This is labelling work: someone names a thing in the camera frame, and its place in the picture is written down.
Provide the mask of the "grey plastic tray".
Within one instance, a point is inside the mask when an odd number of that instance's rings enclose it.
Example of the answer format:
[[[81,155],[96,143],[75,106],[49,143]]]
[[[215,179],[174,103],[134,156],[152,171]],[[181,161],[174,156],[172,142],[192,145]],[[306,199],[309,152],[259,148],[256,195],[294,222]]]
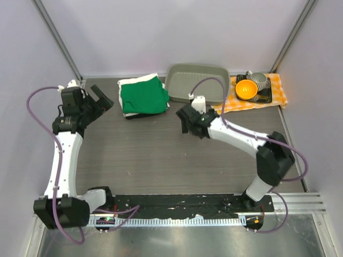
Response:
[[[187,103],[188,94],[195,86],[195,96],[204,96],[207,105],[219,105],[223,95],[230,90],[230,73],[225,68],[210,65],[175,64],[170,67],[165,87],[172,101]]]

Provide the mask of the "orange bowl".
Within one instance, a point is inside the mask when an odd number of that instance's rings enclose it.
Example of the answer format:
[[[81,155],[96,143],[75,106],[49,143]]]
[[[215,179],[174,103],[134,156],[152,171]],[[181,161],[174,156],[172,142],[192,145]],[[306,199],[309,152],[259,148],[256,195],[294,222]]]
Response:
[[[236,84],[235,93],[242,100],[252,99],[257,95],[258,87],[252,80],[241,80]]]

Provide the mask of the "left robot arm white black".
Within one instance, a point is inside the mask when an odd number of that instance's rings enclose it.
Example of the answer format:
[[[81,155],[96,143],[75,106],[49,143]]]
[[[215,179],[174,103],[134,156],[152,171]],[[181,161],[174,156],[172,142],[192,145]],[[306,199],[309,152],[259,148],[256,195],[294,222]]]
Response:
[[[51,128],[46,129],[55,144],[53,165],[42,198],[33,204],[34,213],[48,229],[86,226],[92,212],[98,209],[107,214],[115,205],[108,186],[91,187],[81,196],[76,192],[77,162],[85,130],[114,105],[97,85],[91,90],[98,100],[79,86],[58,87],[62,103]]]

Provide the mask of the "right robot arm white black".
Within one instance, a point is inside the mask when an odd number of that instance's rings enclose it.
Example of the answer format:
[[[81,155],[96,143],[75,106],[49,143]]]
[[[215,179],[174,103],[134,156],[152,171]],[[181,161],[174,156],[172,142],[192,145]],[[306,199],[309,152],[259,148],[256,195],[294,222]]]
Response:
[[[274,131],[271,135],[254,132],[232,124],[213,109],[201,113],[190,104],[176,112],[182,132],[199,138],[218,140],[232,145],[256,159],[257,175],[241,196],[247,211],[262,205],[262,198],[278,186],[295,162],[285,137]]]

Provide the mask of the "black folded t shirt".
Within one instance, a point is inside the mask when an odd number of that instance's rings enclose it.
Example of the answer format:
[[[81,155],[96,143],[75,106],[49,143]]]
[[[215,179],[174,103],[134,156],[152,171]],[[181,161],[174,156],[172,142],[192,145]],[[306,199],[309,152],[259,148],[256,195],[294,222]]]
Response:
[[[153,117],[153,116],[157,116],[157,115],[159,115],[159,114],[123,114],[124,118],[127,120]]]

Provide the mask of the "black floral square plate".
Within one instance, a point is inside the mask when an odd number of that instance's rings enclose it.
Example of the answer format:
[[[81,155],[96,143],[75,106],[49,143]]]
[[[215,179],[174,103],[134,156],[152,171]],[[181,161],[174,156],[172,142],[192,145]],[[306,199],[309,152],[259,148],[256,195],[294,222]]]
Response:
[[[272,102],[272,88],[271,80],[267,78],[266,87],[257,92],[257,94],[250,99],[243,99],[237,93],[236,96],[239,100],[251,102],[251,103],[271,103]]]

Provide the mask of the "grey striped mug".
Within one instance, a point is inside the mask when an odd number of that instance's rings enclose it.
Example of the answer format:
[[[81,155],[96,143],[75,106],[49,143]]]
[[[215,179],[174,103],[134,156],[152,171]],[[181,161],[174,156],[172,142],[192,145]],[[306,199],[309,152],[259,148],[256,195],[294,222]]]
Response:
[[[258,91],[271,88],[268,77],[261,72],[246,71],[245,76],[257,85]]]

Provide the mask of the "orange checkered cloth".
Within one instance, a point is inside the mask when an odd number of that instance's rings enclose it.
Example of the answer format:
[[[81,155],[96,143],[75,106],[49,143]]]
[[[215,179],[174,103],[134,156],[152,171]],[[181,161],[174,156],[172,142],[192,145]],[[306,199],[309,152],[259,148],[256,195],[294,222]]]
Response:
[[[235,93],[236,84],[242,80],[246,79],[245,74],[239,74],[231,78],[231,89],[226,98],[224,113],[234,112],[234,111],[244,111],[251,109],[261,109],[265,107],[281,106],[285,108],[288,101],[285,92],[282,88],[282,83],[279,74],[277,73],[264,73],[271,80],[272,88],[272,102],[271,103],[251,103],[243,100],[239,100]]]

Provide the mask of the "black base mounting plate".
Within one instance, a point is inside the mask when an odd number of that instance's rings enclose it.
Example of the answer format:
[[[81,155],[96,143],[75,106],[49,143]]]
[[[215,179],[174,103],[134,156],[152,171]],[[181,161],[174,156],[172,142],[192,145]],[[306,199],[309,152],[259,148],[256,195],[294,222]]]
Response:
[[[239,194],[115,195],[110,210],[124,211],[139,206],[133,218],[183,220],[200,215],[205,219],[233,218],[239,213],[272,213],[270,195],[259,202]]]

